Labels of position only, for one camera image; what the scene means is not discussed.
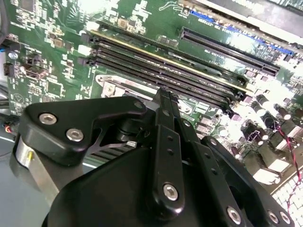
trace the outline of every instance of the dimm slot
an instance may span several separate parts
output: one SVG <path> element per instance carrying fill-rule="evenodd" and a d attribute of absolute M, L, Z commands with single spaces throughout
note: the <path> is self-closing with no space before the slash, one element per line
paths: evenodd
<path fill-rule="evenodd" d="M 78 58 L 78 63 L 87 64 L 87 65 L 95 65 L 95 64 L 101 65 L 110 70 L 121 73 L 122 75 L 126 75 L 137 79 L 142 79 L 147 84 L 150 83 L 159 87 L 165 87 L 168 90 L 174 92 L 176 95 L 187 96 L 188 98 L 196 99 L 197 101 L 209 104 L 216 108 L 221 108 L 221 109 L 229 108 L 228 106 L 225 106 L 222 102 L 217 102 L 215 100 L 209 99 L 208 97 L 203 97 L 201 94 L 197 94 L 196 92 L 191 91 L 186 87 L 180 87 L 170 81 L 165 81 L 162 78 L 152 76 L 146 73 L 142 73 L 141 71 L 137 71 L 136 69 L 133 68 L 128 68 L 127 65 L 122 65 L 119 64 L 118 62 L 110 61 L 110 59 L 94 58 L 90 60 L 90 59 Z"/>
<path fill-rule="evenodd" d="M 121 64 L 121 62 L 118 62 L 117 59 L 109 59 L 106 58 L 107 61 L 111 61 L 112 63 L 115 64 L 119 64 L 120 66 L 123 66 L 129 70 L 132 71 L 136 71 L 137 73 L 141 73 L 146 75 L 147 77 L 152 77 L 152 78 L 156 78 L 158 80 L 160 80 L 163 84 L 163 86 L 167 87 L 168 89 L 171 89 L 172 87 L 174 89 L 179 89 L 179 93 L 180 91 L 181 94 L 183 95 L 185 93 L 185 95 L 190 92 L 192 94 L 195 94 L 196 97 L 199 98 L 199 100 L 207 102 L 208 104 L 214 106 L 214 107 L 220 107 L 220 108 L 224 108 L 225 106 L 227 106 L 227 102 L 224 101 L 223 99 L 217 99 L 214 96 L 212 96 L 209 93 L 203 92 L 199 89 L 195 89 L 192 86 L 187 85 L 186 83 L 182 83 L 182 82 L 175 82 L 175 79 L 169 78 L 167 75 L 163 74 L 157 74 L 155 72 L 152 72 L 151 70 L 143 70 L 143 69 L 139 69 L 137 68 L 136 65 L 133 65 L 133 67 L 131 67 L 131 64 L 129 62 L 124 62 L 124 64 Z"/>
<path fill-rule="evenodd" d="M 127 60 L 127 58 L 129 58 L 131 64 L 133 62 L 136 62 L 137 64 L 140 63 L 141 66 L 144 66 L 144 67 L 147 66 L 149 69 L 153 69 L 153 70 L 155 70 L 156 73 L 159 73 L 159 74 L 163 74 L 163 72 L 165 72 L 167 75 L 169 75 L 169 77 L 171 79 L 173 79 L 175 81 L 181 81 L 181 82 L 188 83 L 189 85 L 195 86 L 198 89 L 203 89 L 205 92 L 211 93 L 215 96 L 218 96 L 219 98 L 223 98 L 223 99 L 226 99 L 227 97 L 230 99 L 234 98 L 233 93 L 228 92 L 223 87 L 220 87 L 218 85 L 211 86 L 212 85 L 211 82 L 207 83 L 206 81 L 199 79 L 199 78 L 195 78 L 195 79 L 198 79 L 195 81 L 192 78 L 193 77 L 192 75 L 177 74 L 173 70 L 166 70 L 165 68 L 159 68 L 158 66 L 155 66 L 155 65 L 148 63 L 146 61 L 143 61 L 141 59 L 129 57 L 127 55 L 124 55 L 122 52 L 116 52 L 113 49 L 109 50 L 109 49 L 102 48 L 102 50 L 98 51 L 98 52 L 100 54 L 109 54 L 109 56 L 114 56 L 114 57 L 122 59 L 122 60 Z"/>
<path fill-rule="evenodd" d="M 181 39 L 186 42 L 201 46 L 204 49 L 214 52 L 225 58 L 233 59 L 249 68 L 258 70 L 259 72 L 266 73 L 273 77 L 275 77 L 280 70 L 280 67 L 270 62 L 259 59 L 251 54 L 245 53 L 231 46 L 222 44 L 214 39 L 211 39 L 210 37 L 199 34 L 186 27 L 182 27 Z"/>
<path fill-rule="evenodd" d="M 219 92 L 213 88 L 209 88 L 201 84 L 197 84 L 196 82 L 190 81 L 185 78 L 180 78 L 171 72 L 159 70 L 159 68 L 152 65 L 147 66 L 146 63 L 144 62 L 140 62 L 136 60 L 134 61 L 131 58 L 127 58 L 118 55 L 116 53 L 111 53 L 109 51 L 102 51 L 100 54 L 98 54 L 98 57 L 104 57 L 106 59 L 112 58 L 114 61 L 122 62 L 123 64 L 128 66 L 133 66 L 136 69 L 143 70 L 144 72 L 147 72 L 151 75 L 155 75 L 157 77 L 165 77 L 169 80 L 172 80 L 174 83 L 179 84 L 180 86 L 191 88 L 192 90 L 195 90 L 197 93 L 204 94 L 210 99 L 214 99 L 218 102 L 221 102 L 222 100 L 226 100 L 227 98 L 226 94 Z"/>
<path fill-rule="evenodd" d="M 163 59 L 159 60 L 158 58 L 155 58 L 154 56 L 147 55 L 143 52 L 131 49 L 129 47 L 121 46 L 121 45 L 119 45 L 115 42 L 112 42 L 111 40 L 107 40 L 107 39 L 102 38 L 100 40 L 100 44 L 103 44 L 105 48 L 106 47 L 117 48 L 117 49 L 120 50 L 120 52 L 119 52 L 120 54 L 122 54 L 123 52 L 125 52 L 127 50 L 129 53 L 133 54 L 134 56 L 138 56 L 142 59 L 145 59 L 146 61 L 152 61 L 154 63 L 162 65 L 165 68 L 170 68 L 172 71 L 177 71 L 181 74 L 184 74 L 184 76 L 186 76 L 187 78 L 195 78 L 197 80 L 204 81 L 204 83 L 213 84 L 213 86 L 216 86 L 218 88 L 218 90 L 221 90 L 222 92 L 226 91 L 226 93 L 229 93 L 229 94 L 230 93 L 235 93 L 236 94 L 239 91 L 239 89 L 235 89 L 234 87 L 226 85 L 226 84 L 222 83 L 222 81 L 217 81 L 217 80 L 215 80 L 213 78 L 209 78 L 209 77 L 202 77 L 200 74 L 197 74 L 195 72 L 191 72 L 187 69 L 184 69 L 182 67 L 171 64 L 169 61 L 164 61 Z"/>
<path fill-rule="evenodd" d="M 246 89 L 246 88 L 244 88 L 244 87 L 242 87 L 242 86 L 238 86 L 238 85 L 229 83 L 229 82 L 227 82 L 227 81 L 222 81 L 220 78 L 216 78 L 216 77 L 210 76 L 210 75 L 208 75 L 208 74 L 206 74 L 206 73 L 204 73 L 204 72 L 201 72 L 201 71 L 198 71 L 198 70 L 196 70 L 196 69 L 190 68 L 190 67 L 188 67 L 188 66 L 186 66 L 186 65 L 182 65 L 182 64 L 180 64 L 180 63 L 178 63 L 178 62 L 176 62 L 176 61 L 172 61 L 172 60 L 170 60 L 170 59 L 166 59 L 166 58 L 164 58 L 164 57 L 161 57 L 161 56 L 158 56 L 158 55 L 156 55 L 156 54 L 150 53 L 150 52 L 148 52 L 148 51 L 142 50 L 142 49 L 137 48 L 137 47 L 135 47 L 135 46 L 132 46 L 132 45 L 130 45 L 130 44 L 126 44 L 126 43 L 124 43 L 124 42 L 122 42 L 122 41 L 120 41 L 120 40 L 114 39 L 114 38 L 112 38 L 112 37 L 108 37 L 108 36 L 106 36 L 106 35 L 104 35 L 104 34 L 101 34 L 101 33 L 97 32 L 97 31 L 93 31 L 93 30 L 92 30 L 92 31 L 90 31 L 90 32 L 91 32 L 93 35 L 95 35 L 96 37 L 98 37 L 99 39 L 103 40 L 104 42 L 105 42 L 105 41 L 108 41 L 108 42 L 116 43 L 116 44 L 120 45 L 120 47 L 122 47 L 122 48 L 125 48 L 125 49 L 132 49 L 132 50 L 134 50 L 134 51 L 138 51 L 138 52 L 140 52 L 140 53 L 146 54 L 146 55 L 149 56 L 151 59 L 158 59 L 159 61 L 163 61 L 165 64 L 169 64 L 169 65 L 174 66 L 174 67 L 176 67 L 176 68 L 186 70 L 186 71 L 188 71 L 188 72 L 191 72 L 191 73 L 193 73 L 193 74 L 196 74 L 197 76 L 203 77 L 203 78 L 205 78 L 205 79 L 210 79 L 210 80 L 212 80 L 212 81 L 216 81 L 218 84 L 220 84 L 220 85 L 222 85 L 222 86 L 227 86 L 227 87 L 229 87 L 229 88 L 234 88 L 234 89 L 237 89 L 237 90 L 242 91 L 242 92 L 250 92 L 248 89 Z M 192 60 L 192 61 L 197 61 L 197 60 L 198 60 L 198 58 L 195 58 L 195 57 L 193 57 L 193 56 L 190 58 L 190 55 L 189 55 L 189 56 L 184 55 L 184 56 L 185 56 L 186 58 Z"/>

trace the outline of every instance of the screw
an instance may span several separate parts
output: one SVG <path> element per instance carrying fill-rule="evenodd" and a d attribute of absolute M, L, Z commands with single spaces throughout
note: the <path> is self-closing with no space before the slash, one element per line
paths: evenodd
<path fill-rule="evenodd" d="M 172 201 L 176 201 L 178 198 L 178 191 L 177 189 L 172 186 L 171 184 L 167 183 L 163 186 L 164 195 Z"/>
<path fill-rule="evenodd" d="M 39 116 L 39 120 L 42 124 L 52 125 L 57 122 L 57 118 L 51 113 L 43 113 Z"/>
<path fill-rule="evenodd" d="M 18 54 L 14 51 L 9 52 L 8 56 L 12 60 L 16 60 L 18 58 Z"/>
<path fill-rule="evenodd" d="M 227 207 L 227 213 L 234 223 L 236 223 L 237 225 L 241 224 L 241 217 L 233 207 Z"/>
<path fill-rule="evenodd" d="M 284 222 L 286 222 L 287 224 L 290 224 L 289 217 L 285 213 L 283 213 L 283 212 L 280 212 L 280 214 L 281 214 L 281 217 L 284 220 Z"/>
<path fill-rule="evenodd" d="M 210 142 L 211 142 L 213 145 L 217 146 L 217 142 L 216 142 L 214 139 L 210 139 Z"/>
<path fill-rule="evenodd" d="M 138 101 L 134 102 L 134 105 L 140 109 L 143 109 L 143 105 Z"/>
<path fill-rule="evenodd" d="M 66 137 L 74 142 L 80 142 L 83 140 L 84 135 L 79 129 L 68 129 L 66 132 Z"/>
<path fill-rule="evenodd" d="M 167 110 L 163 110 L 163 113 L 166 115 L 166 116 L 169 116 L 169 112 Z"/>
<path fill-rule="evenodd" d="M 186 120 L 184 120 L 183 123 L 184 123 L 187 127 L 190 126 L 190 123 L 189 123 L 188 121 L 186 121 Z"/>
<path fill-rule="evenodd" d="M 275 215 L 273 212 L 271 212 L 270 210 L 268 211 L 268 215 L 269 215 L 270 219 L 271 219 L 273 222 L 275 222 L 276 224 L 279 223 L 279 219 L 278 219 L 278 218 L 276 217 L 276 215 Z"/>

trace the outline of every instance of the black plastic arm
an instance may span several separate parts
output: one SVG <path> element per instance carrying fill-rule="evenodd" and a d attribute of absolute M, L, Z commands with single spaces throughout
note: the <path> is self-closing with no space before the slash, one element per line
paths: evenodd
<path fill-rule="evenodd" d="M 56 123 L 44 124 L 39 116 L 50 113 Z M 124 118 L 140 118 L 145 105 L 134 97 L 78 100 L 30 105 L 20 119 L 19 133 L 29 147 L 40 151 L 51 160 L 65 166 L 80 163 L 92 145 L 95 125 L 111 125 Z M 67 130 L 81 130 L 81 141 L 72 141 Z"/>
<path fill-rule="evenodd" d="M 44 113 L 56 121 L 43 123 Z M 69 129 L 83 136 L 70 140 Z M 136 148 L 79 177 L 87 151 L 128 140 Z M 198 139 L 162 89 L 145 104 L 128 96 L 31 105 L 15 148 L 49 195 L 46 227 L 294 227 L 216 139 Z"/>

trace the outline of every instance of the black expansion slot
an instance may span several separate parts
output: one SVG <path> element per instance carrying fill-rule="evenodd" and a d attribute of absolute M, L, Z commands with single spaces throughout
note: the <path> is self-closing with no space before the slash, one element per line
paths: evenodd
<path fill-rule="evenodd" d="M 151 64 L 150 58 L 147 58 L 146 56 L 142 55 L 142 53 L 138 56 L 135 55 L 134 57 L 129 57 L 127 55 L 124 55 L 123 52 L 119 49 L 105 49 L 104 47 L 102 49 L 99 49 L 97 53 L 100 54 L 107 54 L 111 57 L 116 57 L 118 59 L 127 60 L 127 58 L 130 58 L 130 63 L 136 62 L 137 64 L 141 64 L 144 67 L 148 67 L 149 69 L 155 70 L 155 73 L 158 74 L 164 74 L 166 73 L 169 75 L 168 77 L 175 81 L 180 82 L 186 82 L 189 85 L 195 86 L 198 89 L 202 89 L 207 93 L 210 93 L 214 96 L 217 96 L 219 99 L 223 98 L 229 98 L 230 100 L 234 100 L 234 94 L 230 89 L 227 89 L 225 87 L 222 87 L 221 85 L 215 84 L 213 81 L 207 81 L 205 79 L 202 79 L 200 77 L 197 77 L 196 75 L 193 75 L 191 73 L 185 72 L 185 71 L 179 71 L 176 68 L 173 68 L 167 64 L 164 64 L 163 62 L 157 61 L 156 64 Z"/>
<path fill-rule="evenodd" d="M 171 64 L 167 61 L 162 61 L 156 57 L 153 57 L 152 55 L 147 55 L 141 51 L 132 49 L 130 47 L 127 46 L 121 46 L 118 43 L 115 43 L 109 39 L 103 38 L 103 37 L 99 37 L 99 44 L 103 44 L 105 45 L 105 47 L 102 47 L 103 49 L 106 48 L 106 46 L 108 46 L 109 48 L 116 48 L 118 50 L 120 50 L 120 53 L 122 54 L 123 52 L 127 51 L 131 54 L 133 54 L 134 56 L 138 56 L 141 59 L 145 59 L 147 62 L 152 61 L 156 64 L 162 65 L 165 68 L 170 68 L 172 71 L 178 72 L 180 74 L 183 74 L 184 76 L 186 76 L 187 78 L 193 78 L 195 80 L 200 81 L 201 83 L 204 82 L 204 84 L 210 84 L 213 89 L 217 89 L 220 90 L 222 92 L 226 93 L 226 96 L 229 96 L 229 94 L 237 94 L 239 92 L 239 90 L 235 89 L 234 87 L 231 87 L 229 85 L 226 85 L 220 81 L 217 81 L 215 79 L 211 79 L 211 78 L 207 78 L 207 77 L 202 77 L 200 74 L 195 74 L 194 72 L 189 72 L 188 70 L 185 70 L 182 67 L 179 67 L 177 65 Z"/>
<path fill-rule="evenodd" d="M 249 53 L 245 53 L 239 49 L 220 43 L 214 39 L 211 39 L 205 35 L 197 33 L 189 28 L 182 27 L 181 39 L 201 46 L 208 51 L 214 52 L 228 59 L 233 59 L 246 67 L 257 70 L 275 77 L 280 71 L 280 67 L 262 59 L 259 59 Z"/>
<path fill-rule="evenodd" d="M 105 59 L 112 59 L 116 62 L 122 63 L 123 65 L 127 65 L 129 67 L 134 67 L 135 69 L 141 70 L 144 73 L 148 73 L 150 75 L 155 75 L 157 77 L 164 77 L 173 81 L 175 84 L 178 84 L 182 87 L 187 87 L 190 90 L 196 91 L 197 93 L 203 94 L 204 96 L 208 97 L 209 99 L 213 99 L 217 102 L 222 102 L 227 104 L 227 95 L 223 92 L 220 92 L 214 88 L 204 86 L 199 84 L 195 81 L 191 81 L 187 78 L 180 77 L 170 71 L 161 70 L 159 67 L 154 65 L 148 65 L 145 62 L 138 61 L 136 59 L 132 59 L 118 53 L 111 52 L 109 50 L 103 50 L 100 52 L 98 57 L 105 58 Z"/>
<path fill-rule="evenodd" d="M 119 34 L 123 34 L 125 37 L 129 37 L 129 38 L 134 39 L 134 40 L 139 40 L 139 41 L 141 41 L 141 42 L 143 42 L 143 43 L 145 43 L 145 44 L 149 44 L 149 45 L 155 46 L 155 47 L 157 47 L 157 48 L 160 48 L 160 49 L 166 51 L 167 53 L 168 53 L 168 52 L 171 52 L 171 53 L 174 53 L 174 54 L 176 54 L 176 55 L 182 56 L 182 57 L 184 57 L 184 58 L 186 58 L 186 59 L 188 59 L 188 60 L 191 60 L 191 61 L 193 61 L 193 62 L 199 63 L 199 64 L 201 64 L 201 65 L 205 65 L 205 66 L 207 66 L 207 67 L 209 67 L 209 68 L 213 68 L 213 69 L 215 69 L 215 70 L 221 72 L 223 75 L 226 75 L 226 76 L 229 76 L 229 77 L 237 78 L 237 79 L 238 79 L 239 81 L 241 81 L 243 84 L 246 84 L 246 83 L 247 83 L 247 80 L 246 80 L 246 78 L 245 78 L 244 76 L 239 75 L 239 74 L 236 74 L 236 73 L 234 73 L 234 72 L 232 72 L 232 71 L 228 71 L 228 70 L 226 70 L 226 69 L 223 69 L 223 68 L 221 68 L 221 67 L 219 67 L 219 66 L 216 66 L 216 65 L 211 64 L 211 63 L 209 63 L 209 62 L 207 62 L 207 61 L 204 61 L 204 60 L 202 60 L 202 59 L 200 59 L 200 58 L 198 58 L 198 57 L 196 57 L 196 56 L 190 55 L 190 54 L 185 53 L 185 52 L 183 52 L 183 51 L 179 51 L 179 50 L 174 49 L 174 48 L 172 48 L 172 47 L 168 47 L 168 46 L 163 45 L 163 44 L 161 44 L 161 43 L 158 43 L 158 42 L 156 42 L 156 41 L 154 41 L 154 40 L 148 39 L 148 38 L 146 38 L 146 37 L 144 37 L 144 36 L 141 36 L 141 35 L 137 35 L 137 34 L 134 34 L 134 33 L 127 32 L 127 31 L 125 31 L 125 30 L 123 30 L 123 29 L 120 29 L 120 28 L 118 28 L 118 27 L 116 27 L 116 26 L 113 26 L 113 25 L 111 25 L 111 24 L 108 24 L 108 23 L 106 23 L 105 21 L 98 21 L 98 23 L 101 25 L 101 29 L 106 29 L 106 30 L 115 31 L 115 32 L 117 32 L 117 33 L 119 33 Z"/>
<path fill-rule="evenodd" d="M 172 91 L 176 95 L 183 95 L 188 98 L 193 98 L 196 99 L 197 101 L 224 110 L 229 108 L 223 102 L 212 100 L 208 97 L 205 97 L 203 94 L 199 94 L 196 91 L 191 90 L 188 87 L 182 87 L 177 83 L 172 82 L 169 79 L 165 79 L 161 77 L 161 75 L 160 76 L 153 75 L 148 72 L 144 72 L 136 67 L 131 67 L 130 65 L 121 64 L 119 61 L 117 61 L 117 59 L 115 60 L 115 59 L 101 58 L 101 57 L 95 57 L 93 59 L 78 58 L 78 63 L 82 65 L 90 65 L 90 66 L 100 65 L 102 67 L 106 67 L 107 69 L 121 73 L 123 75 L 136 79 L 141 79 L 147 84 L 150 83 L 152 85 L 167 88 L 168 90 Z"/>

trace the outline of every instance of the green circuit board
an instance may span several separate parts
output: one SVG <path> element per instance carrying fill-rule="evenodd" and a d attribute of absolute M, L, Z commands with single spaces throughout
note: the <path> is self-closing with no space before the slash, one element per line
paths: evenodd
<path fill-rule="evenodd" d="M 301 3 L 296 1 L 292 5 L 299 9 Z M 208 15 L 182 7 L 178 1 L 6 0 L 6 7 L 10 21 L 8 38 L 21 44 L 20 50 L 16 51 L 17 58 L 7 56 L 7 62 L 15 66 L 15 76 L 8 77 L 10 110 L 15 115 L 21 115 L 31 103 L 117 96 L 117 88 L 131 90 L 132 94 L 141 93 L 146 99 L 152 99 L 158 86 L 102 65 L 86 67 L 78 64 L 79 57 L 86 57 L 83 48 L 92 47 L 81 40 L 81 34 L 91 34 L 93 30 L 185 67 L 192 67 L 190 61 L 181 59 L 182 54 L 176 56 L 145 42 L 130 40 L 115 30 L 99 26 L 100 22 L 199 59 L 200 64 L 198 67 L 195 65 L 195 70 L 248 91 L 253 98 L 267 92 L 275 103 L 290 111 L 301 105 L 301 54 L 266 40 L 261 42 L 245 30 L 214 22 Z M 253 72 L 256 77 L 250 77 L 247 73 L 249 69 L 241 62 L 182 40 L 180 32 L 183 27 L 279 66 L 279 73 L 272 77 Z M 37 69 L 28 68 L 27 65 L 33 55 L 39 56 Z M 28 76 L 28 71 L 31 74 L 34 71 L 39 79 Z M 106 89 L 105 84 L 100 82 L 104 77 L 110 78 Z M 247 83 L 241 83 L 239 77 L 245 78 Z M 263 77 L 267 78 L 266 85 L 261 80 Z M 179 100 L 183 104 L 180 109 L 182 117 L 192 122 L 197 130 L 203 115 L 211 119 L 206 134 L 217 136 L 218 127 L 229 124 L 229 121 L 220 119 L 222 111 L 217 107 L 186 96 L 180 96 Z M 236 127 L 240 129 L 243 123 L 237 123 Z M 222 142 L 227 146 L 235 144 L 229 136 Z"/>

